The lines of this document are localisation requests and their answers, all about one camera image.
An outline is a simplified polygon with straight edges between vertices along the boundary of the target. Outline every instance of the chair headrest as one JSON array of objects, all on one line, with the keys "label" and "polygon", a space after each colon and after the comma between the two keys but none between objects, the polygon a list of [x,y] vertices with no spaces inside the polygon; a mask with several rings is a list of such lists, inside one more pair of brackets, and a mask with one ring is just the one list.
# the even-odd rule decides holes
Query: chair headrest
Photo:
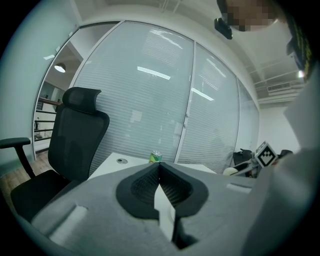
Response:
[{"label": "chair headrest", "polygon": [[73,87],[63,94],[62,102],[68,108],[94,114],[96,109],[96,99],[101,90],[82,87]]}]

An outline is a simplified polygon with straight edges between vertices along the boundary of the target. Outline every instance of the railing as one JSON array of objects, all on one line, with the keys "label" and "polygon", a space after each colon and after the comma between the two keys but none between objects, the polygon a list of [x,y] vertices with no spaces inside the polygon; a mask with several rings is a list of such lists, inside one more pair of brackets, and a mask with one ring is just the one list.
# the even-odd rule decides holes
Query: railing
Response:
[{"label": "railing", "polygon": [[[49,105],[53,105],[53,106],[59,106],[61,105],[61,102],[56,102],[53,100],[49,100],[47,98],[39,98],[38,99],[38,103],[42,103],[42,104],[49,104]],[[49,112],[49,111],[43,111],[43,110],[36,110],[36,112],[38,113],[44,113],[44,114],[52,114],[52,115],[56,115],[56,112]],[[55,121],[53,120],[34,120],[35,123],[54,123]],[[53,129],[34,129],[35,133],[39,133],[39,132],[49,132],[49,131],[53,131]],[[51,139],[51,137],[44,137],[44,138],[38,138],[35,139],[34,142],[39,142],[39,141],[43,141],[43,140],[49,140]]]}]

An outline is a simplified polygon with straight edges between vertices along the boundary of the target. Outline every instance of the chair armrest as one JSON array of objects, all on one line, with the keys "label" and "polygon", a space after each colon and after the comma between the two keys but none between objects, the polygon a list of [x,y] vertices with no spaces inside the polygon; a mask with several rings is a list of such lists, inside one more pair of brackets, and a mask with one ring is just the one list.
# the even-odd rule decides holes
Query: chair armrest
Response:
[{"label": "chair armrest", "polygon": [[0,140],[0,149],[14,148],[17,146],[23,146],[30,144],[31,141],[29,138],[5,138]]}]

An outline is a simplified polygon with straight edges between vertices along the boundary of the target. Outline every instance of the ceiling light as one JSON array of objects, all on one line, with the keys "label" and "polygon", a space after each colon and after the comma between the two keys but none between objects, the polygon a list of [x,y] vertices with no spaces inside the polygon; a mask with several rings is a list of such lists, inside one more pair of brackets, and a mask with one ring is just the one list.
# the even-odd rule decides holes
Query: ceiling light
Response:
[{"label": "ceiling light", "polygon": [[304,76],[305,76],[305,73],[302,70],[299,70],[298,78],[303,78]]},{"label": "ceiling light", "polygon": [[49,56],[47,56],[47,57],[43,57],[45,60],[49,60],[49,59],[52,59],[52,58],[54,58],[55,56],[54,55],[49,55]]},{"label": "ceiling light", "polygon": [[191,91],[193,91],[194,93],[196,93],[196,94],[198,94],[198,95],[206,98],[206,99],[209,100],[209,101],[213,101],[213,100],[214,100],[213,98],[209,97],[208,95],[202,93],[201,91],[199,91],[199,90],[197,90],[197,89],[195,89],[195,88],[192,88]]},{"label": "ceiling light", "polygon": [[166,75],[166,74],[162,74],[162,73],[159,73],[157,71],[153,71],[151,69],[147,69],[147,68],[144,68],[144,67],[141,67],[141,66],[138,66],[137,67],[139,71],[142,71],[142,72],[145,72],[145,73],[149,73],[149,74],[152,74],[152,75],[155,75],[157,77],[160,77],[160,78],[164,78],[164,79],[167,79],[167,80],[170,80],[170,76]]},{"label": "ceiling light", "polygon": [[61,73],[65,73],[66,72],[66,65],[63,63],[58,63],[57,65],[54,66],[54,68],[56,70],[58,70]]}]

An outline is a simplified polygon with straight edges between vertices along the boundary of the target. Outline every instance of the desk surface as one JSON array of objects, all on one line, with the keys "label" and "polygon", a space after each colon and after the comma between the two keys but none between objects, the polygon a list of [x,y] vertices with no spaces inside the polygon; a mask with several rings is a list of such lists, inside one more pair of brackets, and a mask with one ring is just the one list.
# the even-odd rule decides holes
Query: desk surface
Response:
[{"label": "desk surface", "polygon": [[[126,159],[128,163],[118,163],[118,159]],[[134,166],[147,164],[147,159],[127,156],[118,153],[112,153],[89,177],[88,180],[98,177],[100,175],[114,173],[123,169],[127,169]],[[214,171],[205,167],[203,164],[185,164],[179,163],[181,166],[189,167],[197,171],[208,172],[215,174]],[[176,214],[175,209],[168,200],[166,194],[159,185],[154,195],[154,208],[159,211],[159,228],[163,231],[164,235],[169,241],[172,239],[174,232],[174,216]]]}]

